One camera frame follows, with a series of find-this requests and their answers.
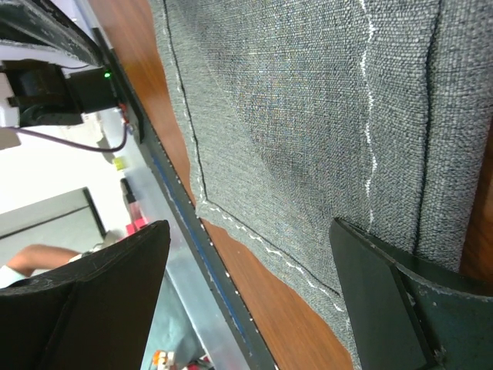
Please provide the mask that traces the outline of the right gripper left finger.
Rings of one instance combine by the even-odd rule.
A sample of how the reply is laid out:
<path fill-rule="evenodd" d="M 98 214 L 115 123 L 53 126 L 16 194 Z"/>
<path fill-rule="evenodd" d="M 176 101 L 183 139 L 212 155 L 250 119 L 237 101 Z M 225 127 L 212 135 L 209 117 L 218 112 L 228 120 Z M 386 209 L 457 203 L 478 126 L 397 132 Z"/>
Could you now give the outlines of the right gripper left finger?
<path fill-rule="evenodd" d="M 1 290 L 3 369 L 138 369 L 169 254 L 160 220 Z"/>

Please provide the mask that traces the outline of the person forearm in background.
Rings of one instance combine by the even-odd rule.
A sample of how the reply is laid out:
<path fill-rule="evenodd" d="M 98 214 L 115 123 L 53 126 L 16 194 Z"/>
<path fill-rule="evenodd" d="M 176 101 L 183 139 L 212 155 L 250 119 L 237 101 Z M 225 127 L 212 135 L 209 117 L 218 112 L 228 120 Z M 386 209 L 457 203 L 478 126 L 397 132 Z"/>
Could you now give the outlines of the person forearm in background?
<path fill-rule="evenodd" d="M 36 270 L 51 270 L 69 263 L 81 254 L 62 247 L 31 244 L 20 250 L 6 264 L 13 271 L 30 277 Z"/>

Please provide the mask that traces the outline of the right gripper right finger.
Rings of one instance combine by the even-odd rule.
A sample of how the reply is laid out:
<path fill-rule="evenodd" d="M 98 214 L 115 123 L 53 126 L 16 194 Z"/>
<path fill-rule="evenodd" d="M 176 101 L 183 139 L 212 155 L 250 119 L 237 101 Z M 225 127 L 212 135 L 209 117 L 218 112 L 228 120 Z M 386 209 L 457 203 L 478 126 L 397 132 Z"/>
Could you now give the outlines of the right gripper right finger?
<path fill-rule="evenodd" d="M 492 285 L 336 219 L 330 243 L 363 369 L 490 369 Z"/>

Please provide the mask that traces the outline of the grey cloth napkin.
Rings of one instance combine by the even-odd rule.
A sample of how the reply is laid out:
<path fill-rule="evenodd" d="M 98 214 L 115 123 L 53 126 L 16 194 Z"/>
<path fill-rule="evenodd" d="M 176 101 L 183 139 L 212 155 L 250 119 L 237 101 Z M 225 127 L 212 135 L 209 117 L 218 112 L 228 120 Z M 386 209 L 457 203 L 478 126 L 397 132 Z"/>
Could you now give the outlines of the grey cloth napkin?
<path fill-rule="evenodd" d="M 196 214 L 363 369 L 331 224 L 458 273 L 492 119 L 492 3 L 149 5 Z"/>

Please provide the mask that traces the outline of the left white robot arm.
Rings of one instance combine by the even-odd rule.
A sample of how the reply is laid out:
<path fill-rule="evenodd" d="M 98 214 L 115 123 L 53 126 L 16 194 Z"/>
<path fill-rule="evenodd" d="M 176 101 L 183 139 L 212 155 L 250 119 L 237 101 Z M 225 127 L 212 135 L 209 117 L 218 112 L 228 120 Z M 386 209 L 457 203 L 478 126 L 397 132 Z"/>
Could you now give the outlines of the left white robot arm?
<path fill-rule="evenodd" d="M 111 72 L 35 59 L 1 62 L 1 111 L 6 126 L 75 126 L 82 115 L 118 106 Z"/>

